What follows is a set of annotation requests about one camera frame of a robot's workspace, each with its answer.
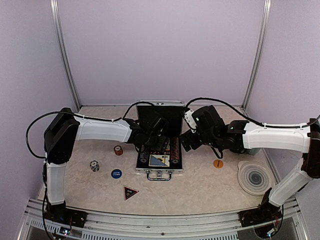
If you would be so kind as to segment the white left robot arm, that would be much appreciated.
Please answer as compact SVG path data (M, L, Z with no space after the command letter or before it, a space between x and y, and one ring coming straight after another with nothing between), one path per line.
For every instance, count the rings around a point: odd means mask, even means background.
M163 134L167 121L158 113L139 121L130 118L103 119L73 113L63 108L44 132L46 164L46 196L52 205L49 212L63 223L70 218L65 202L64 179L76 141L101 140L132 144L136 148L151 148L164 152L169 137Z

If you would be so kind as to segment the blue playing card deck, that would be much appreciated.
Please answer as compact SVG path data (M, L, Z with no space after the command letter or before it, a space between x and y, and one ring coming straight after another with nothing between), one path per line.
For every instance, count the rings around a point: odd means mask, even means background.
M165 154L151 154L149 156L150 167L169 167L170 156Z

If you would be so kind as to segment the black triangular button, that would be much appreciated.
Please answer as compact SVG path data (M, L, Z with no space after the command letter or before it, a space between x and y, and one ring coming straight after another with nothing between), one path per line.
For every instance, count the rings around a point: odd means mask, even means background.
M132 196L136 195L139 191L128 186L123 186L124 200L127 201Z

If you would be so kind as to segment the aluminium poker chip case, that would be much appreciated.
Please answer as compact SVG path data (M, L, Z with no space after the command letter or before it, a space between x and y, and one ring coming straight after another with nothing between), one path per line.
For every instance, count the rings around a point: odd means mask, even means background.
M152 131L149 140L137 149L136 172L145 173L152 182L168 182L183 173L182 146L185 103L178 100L150 101L138 104L137 117Z

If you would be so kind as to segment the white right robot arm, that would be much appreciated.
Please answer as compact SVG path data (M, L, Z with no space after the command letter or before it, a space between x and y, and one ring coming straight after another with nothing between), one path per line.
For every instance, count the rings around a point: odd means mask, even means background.
M263 197L256 218L266 222L289 197L313 179L320 177L320 123L311 118L308 123L268 125L244 117L226 124L214 106L190 108L183 115L189 127L179 140L185 151L209 146L218 158L223 150L240 153L253 149L279 149L302 153L296 167Z

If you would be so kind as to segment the red poker chip stack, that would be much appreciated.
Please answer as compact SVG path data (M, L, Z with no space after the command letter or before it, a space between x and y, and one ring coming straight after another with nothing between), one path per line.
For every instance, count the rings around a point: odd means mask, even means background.
M116 145L113 148L113 151L117 156L121 156L124 153L123 148L120 145Z

